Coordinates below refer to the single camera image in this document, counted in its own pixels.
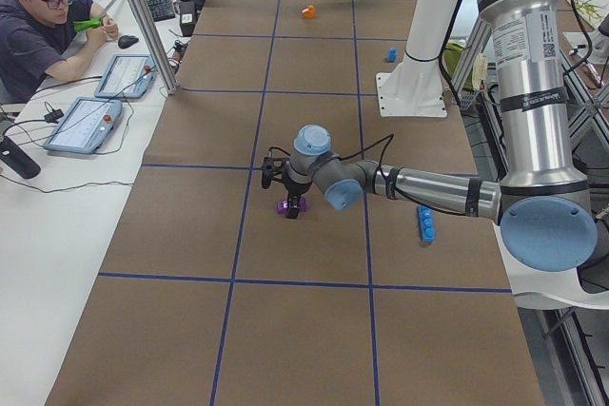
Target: green object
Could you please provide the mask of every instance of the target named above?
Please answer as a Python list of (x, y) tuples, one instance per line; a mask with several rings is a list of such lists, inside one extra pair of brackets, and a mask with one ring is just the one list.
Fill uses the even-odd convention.
[(87, 21), (74, 21), (74, 30), (82, 32), (87, 29), (96, 29), (102, 25), (102, 18), (91, 18)]
[[(448, 42), (446, 44), (446, 48), (444, 49), (444, 62), (446, 63), (446, 70), (448, 74), (452, 78), (455, 70), (457, 69), (457, 64), (461, 59), (461, 55), (465, 51), (465, 48), (459, 45), (458, 43)], [(467, 79), (463, 84), (463, 89), (474, 91), (474, 87), (472, 86), (472, 72), (470, 71), (467, 75)]]

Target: keyboard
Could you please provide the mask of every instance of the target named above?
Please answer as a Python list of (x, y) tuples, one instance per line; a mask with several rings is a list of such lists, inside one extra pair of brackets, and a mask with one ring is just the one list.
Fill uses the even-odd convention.
[(146, 3), (155, 22), (175, 18), (172, 0), (146, 0)]

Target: black mouse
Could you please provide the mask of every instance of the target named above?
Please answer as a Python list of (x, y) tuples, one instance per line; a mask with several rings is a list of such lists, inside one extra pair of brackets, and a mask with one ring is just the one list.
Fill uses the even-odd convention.
[(118, 39), (118, 48), (127, 49), (139, 41), (140, 39), (135, 35), (121, 35), (121, 38)]

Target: orange object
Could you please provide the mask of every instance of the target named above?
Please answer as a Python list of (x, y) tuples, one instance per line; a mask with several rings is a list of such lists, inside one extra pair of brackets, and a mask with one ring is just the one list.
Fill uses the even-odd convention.
[(314, 5), (309, 5), (301, 11), (301, 16), (306, 19), (315, 19), (317, 16), (317, 9)]

